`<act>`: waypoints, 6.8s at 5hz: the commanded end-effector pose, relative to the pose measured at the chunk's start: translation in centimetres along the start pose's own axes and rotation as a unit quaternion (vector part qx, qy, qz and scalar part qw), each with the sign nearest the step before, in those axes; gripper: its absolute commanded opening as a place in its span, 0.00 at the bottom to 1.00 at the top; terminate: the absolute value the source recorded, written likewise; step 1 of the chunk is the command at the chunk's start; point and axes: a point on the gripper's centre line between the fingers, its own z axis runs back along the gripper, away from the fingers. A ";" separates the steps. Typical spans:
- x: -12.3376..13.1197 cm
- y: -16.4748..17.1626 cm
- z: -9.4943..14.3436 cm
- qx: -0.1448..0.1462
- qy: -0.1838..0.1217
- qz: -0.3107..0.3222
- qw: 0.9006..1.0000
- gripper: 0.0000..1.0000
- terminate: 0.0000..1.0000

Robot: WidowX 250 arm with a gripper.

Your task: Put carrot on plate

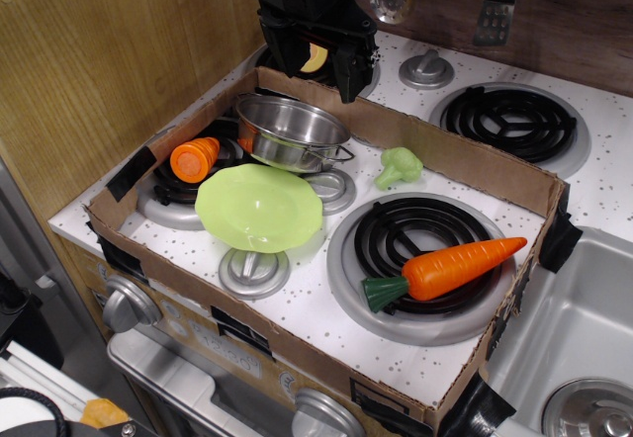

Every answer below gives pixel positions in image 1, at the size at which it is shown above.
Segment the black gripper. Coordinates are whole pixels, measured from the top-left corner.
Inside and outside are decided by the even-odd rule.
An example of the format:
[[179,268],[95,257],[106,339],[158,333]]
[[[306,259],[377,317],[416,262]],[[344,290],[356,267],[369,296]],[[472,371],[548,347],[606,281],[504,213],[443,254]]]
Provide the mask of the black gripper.
[[311,57],[310,44],[334,52],[332,65],[343,104],[374,81],[375,22],[356,0],[257,0],[264,39],[279,69],[296,76]]

